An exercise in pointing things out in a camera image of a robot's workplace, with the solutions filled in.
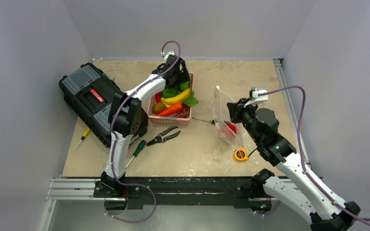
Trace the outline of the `yellow toy banana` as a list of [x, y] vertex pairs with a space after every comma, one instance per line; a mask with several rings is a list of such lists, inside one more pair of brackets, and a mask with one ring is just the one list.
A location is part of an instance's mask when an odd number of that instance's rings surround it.
[[171, 98], [161, 98], [161, 103], [163, 103], [167, 108], [171, 107], [175, 103], [181, 103], [186, 100], [191, 94], [191, 89], [187, 88], [178, 95], [171, 97]]

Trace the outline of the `pink plastic basket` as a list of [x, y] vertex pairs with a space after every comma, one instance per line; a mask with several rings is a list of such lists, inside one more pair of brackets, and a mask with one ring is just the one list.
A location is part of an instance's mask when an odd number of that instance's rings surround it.
[[152, 113], [153, 106], [156, 104], [155, 95], [152, 96], [149, 100], [147, 114], [148, 118], [152, 123], [167, 123], [167, 124], [176, 124], [176, 125], [188, 125], [192, 116], [192, 107], [184, 106], [183, 110], [172, 114], [169, 117], [160, 117]]

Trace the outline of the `red toy apple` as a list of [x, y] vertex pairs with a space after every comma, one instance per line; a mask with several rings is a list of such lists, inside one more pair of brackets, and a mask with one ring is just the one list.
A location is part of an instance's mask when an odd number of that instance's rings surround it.
[[232, 139], [237, 135], [237, 128], [232, 123], [224, 123], [220, 126], [220, 134], [226, 139]]

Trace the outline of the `aluminium frame rail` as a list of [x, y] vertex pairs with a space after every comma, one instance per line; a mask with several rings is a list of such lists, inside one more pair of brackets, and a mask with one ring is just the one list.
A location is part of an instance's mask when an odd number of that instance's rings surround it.
[[[283, 67], [282, 67], [282, 61], [283, 61], [283, 59], [273, 59], [273, 63], [274, 63], [274, 67], [275, 67], [275, 71], [276, 71], [276, 74], [277, 74], [277, 77], [278, 77], [280, 87], [284, 88], [288, 84], [287, 84], [286, 79], [285, 79], [285, 75], [284, 75], [284, 71], [283, 71]], [[284, 90], [282, 92], [282, 95], [283, 95], [283, 99], [284, 99], [284, 102], [285, 102], [285, 105], [286, 105], [286, 108], [287, 108], [287, 111], [288, 111], [289, 119], [290, 119], [290, 122], [291, 122], [291, 127], [293, 129], [293, 133], [294, 133], [294, 136], [295, 136], [295, 142], [296, 142], [296, 145], [298, 146], [298, 144], [299, 144], [299, 142], [297, 140], [298, 116], [295, 113], [295, 108], [294, 108], [292, 100], [291, 100], [290, 90]], [[310, 164], [302, 137], [300, 138], [300, 144], [303, 148], [304, 161], [307, 164]]]

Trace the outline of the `small yellow screwdriver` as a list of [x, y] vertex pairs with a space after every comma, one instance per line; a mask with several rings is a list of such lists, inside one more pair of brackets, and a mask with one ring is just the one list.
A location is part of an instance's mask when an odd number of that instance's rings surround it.
[[90, 128], [86, 128], [84, 133], [82, 134], [81, 138], [80, 138], [80, 141], [78, 142], [77, 146], [76, 146], [76, 149], [80, 146], [80, 144], [87, 138], [87, 136], [90, 134], [91, 132], [91, 129]]

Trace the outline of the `orange toy carrot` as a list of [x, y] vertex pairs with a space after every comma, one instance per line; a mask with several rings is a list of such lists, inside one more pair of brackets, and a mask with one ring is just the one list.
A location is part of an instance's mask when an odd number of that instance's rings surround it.
[[165, 110], [163, 110], [161, 113], [157, 114], [157, 116], [168, 117], [172, 114], [182, 111], [182, 109], [183, 109], [182, 103], [177, 102], [177, 103], [172, 104], [170, 107], [166, 108]]

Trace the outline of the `brown toy kiwi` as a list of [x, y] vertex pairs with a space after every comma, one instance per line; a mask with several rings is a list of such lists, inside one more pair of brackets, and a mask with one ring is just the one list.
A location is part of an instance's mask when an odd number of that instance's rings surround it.
[[166, 109], [166, 106], [165, 104], [163, 104], [162, 102], [158, 102], [156, 103], [153, 108], [152, 108], [152, 113], [155, 114], [155, 115], [158, 115], [160, 114], [161, 112], [163, 112], [164, 110]]

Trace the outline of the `black yellow screwdriver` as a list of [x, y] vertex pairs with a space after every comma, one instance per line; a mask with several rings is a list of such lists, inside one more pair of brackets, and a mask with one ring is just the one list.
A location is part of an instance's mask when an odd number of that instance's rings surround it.
[[208, 123], [210, 123], [210, 124], [216, 124], [216, 121], [215, 120], [213, 120], [213, 119], [211, 119], [211, 120], [208, 120], [208, 119], [203, 119], [203, 118], [197, 118], [197, 117], [192, 117], [193, 119], [195, 119], [195, 120], [199, 120], [199, 121], [204, 121], [204, 122], [208, 122]]

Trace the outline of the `green handled screwdriver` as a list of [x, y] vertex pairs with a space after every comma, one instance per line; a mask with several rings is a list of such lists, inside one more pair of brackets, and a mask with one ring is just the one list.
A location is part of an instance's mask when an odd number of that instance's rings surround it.
[[125, 167], [126, 169], [130, 166], [130, 164], [132, 163], [134, 158], [136, 158], [139, 155], [139, 153], [144, 149], [144, 147], [146, 146], [146, 143], [147, 142], [145, 140], [140, 141], [140, 143], [137, 145], [134, 153], [132, 154], [131, 159], [129, 160], [128, 164], [126, 165], [126, 167]]

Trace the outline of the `green toy leaf vegetable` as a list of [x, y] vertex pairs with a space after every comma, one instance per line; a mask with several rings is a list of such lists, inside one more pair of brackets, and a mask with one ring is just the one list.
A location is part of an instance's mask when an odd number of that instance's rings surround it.
[[190, 89], [191, 89], [190, 96], [186, 100], [184, 100], [182, 102], [182, 104], [184, 104], [184, 105], [186, 105], [188, 107], [193, 107], [193, 106], [195, 106], [195, 105], [197, 105], [199, 103], [199, 100], [195, 97], [195, 92], [193, 90], [192, 84], [191, 84]]

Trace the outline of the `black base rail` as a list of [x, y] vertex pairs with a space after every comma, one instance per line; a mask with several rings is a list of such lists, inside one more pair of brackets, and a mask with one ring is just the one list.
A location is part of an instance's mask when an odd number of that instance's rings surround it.
[[94, 182], [95, 198], [111, 201], [110, 209], [142, 209], [144, 205], [232, 206], [267, 212], [277, 204], [256, 177], [110, 177]]

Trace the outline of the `orange tape measure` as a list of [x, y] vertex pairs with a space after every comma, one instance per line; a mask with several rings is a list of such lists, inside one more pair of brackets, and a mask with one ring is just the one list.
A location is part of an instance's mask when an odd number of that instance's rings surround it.
[[234, 151], [233, 157], [235, 160], [239, 162], [248, 161], [250, 159], [253, 161], [256, 161], [257, 160], [257, 155], [256, 155], [257, 149], [258, 147], [248, 152], [246, 151], [245, 148], [239, 148]]

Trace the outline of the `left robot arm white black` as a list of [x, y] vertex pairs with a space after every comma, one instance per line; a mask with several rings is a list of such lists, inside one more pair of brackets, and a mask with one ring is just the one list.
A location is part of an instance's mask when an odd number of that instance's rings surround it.
[[142, 109], [142, 103], [150, 100], [166, 86], [189, 80], [182, 58], [169, 52], [164, 56], [162, 66], [154, 70], [150, 76], [137, 87], [114, 94], [109, 113], [111, 145], [108, 163], [100, 180], [96, 181], [94, 197], [123, 197], [124, 190], [130, 186], [125, 183], [126, 157], [131, 140], [141, 129], [146, 129], [148, 119]]

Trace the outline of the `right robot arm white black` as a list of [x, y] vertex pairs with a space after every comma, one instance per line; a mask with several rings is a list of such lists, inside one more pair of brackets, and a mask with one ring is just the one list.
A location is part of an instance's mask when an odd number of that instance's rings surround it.
[[304, 218], [313, 231], [346, 231], [355, 222], [360, 207], [335, 194], [301, 161], [299, 152], [279, 131], [274, 111], [252, 105], [246, 98], [226, 104], [232, 123], [241, 123], [257, 146], [260, 156], [290, 180], [285, 184], [268, 169], [252, 177], [255, 195], [265, 193]]

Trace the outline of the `black tool box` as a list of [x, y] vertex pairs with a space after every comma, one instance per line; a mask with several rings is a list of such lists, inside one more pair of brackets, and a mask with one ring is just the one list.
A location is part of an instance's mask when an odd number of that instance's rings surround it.
[[[116, 83], [92, 63], [86, 63], [68, 76], [63, 76], [59, 87], [65, 102], [73, 109], [101, 143], [111, 145], [111, 122], [126, 97]], [[147, 133], [148, 116], [139, 99], [130, 98], [118, 114], [114, 131], [124, 136], [133, 134], [132, 141]]]

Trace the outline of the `clear zip top bag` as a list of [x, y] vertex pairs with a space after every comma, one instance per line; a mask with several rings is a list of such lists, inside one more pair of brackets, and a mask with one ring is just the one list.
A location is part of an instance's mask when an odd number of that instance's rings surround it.
[[[230, 121], [229, 111], [226, 106], [227, 103], [234, 103], [234, 100], [224, 91], [220, 89], [220, 86], [215, 86], [213, 89], [213, 98], [211, 101], [211, 107], [213, 112], [213, 119], [216, 121], [216, 128], [219, 136], [229, 143], [233, 149], [244, 148], [243, 135], [240, 124], [234, 124]], [[226, 139], [220, 134], [220, 126], [224, 123], [232, 123], [237, 128], [237, 135], [232, 139]]]

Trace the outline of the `black pliers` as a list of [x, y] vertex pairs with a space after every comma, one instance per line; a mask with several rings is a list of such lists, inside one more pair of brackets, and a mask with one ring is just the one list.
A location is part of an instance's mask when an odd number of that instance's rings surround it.
[[169, 134], [169, 133], [171, 131], [173, 131], [173, 130], [176, 130], [177, 128], [179, 128], [179, 127], [178, 126], [172, 126], [172, 127], [169, 127], [167, 129], [165, 129], [164, 131], [158, 133], [154, 137], [154, 139], [152, 139], [151, 141], [149, 141], [149, 142], [146, 143], [146, 146], [150, 146], [150, 145], [157, 144], [157, 143], [164, 143], [164, 142], [166, 142], [168, 140], [171, 140], [173, 138], [176, 138], [181, 133], [180, 130], [176, 131], [173, 134]]

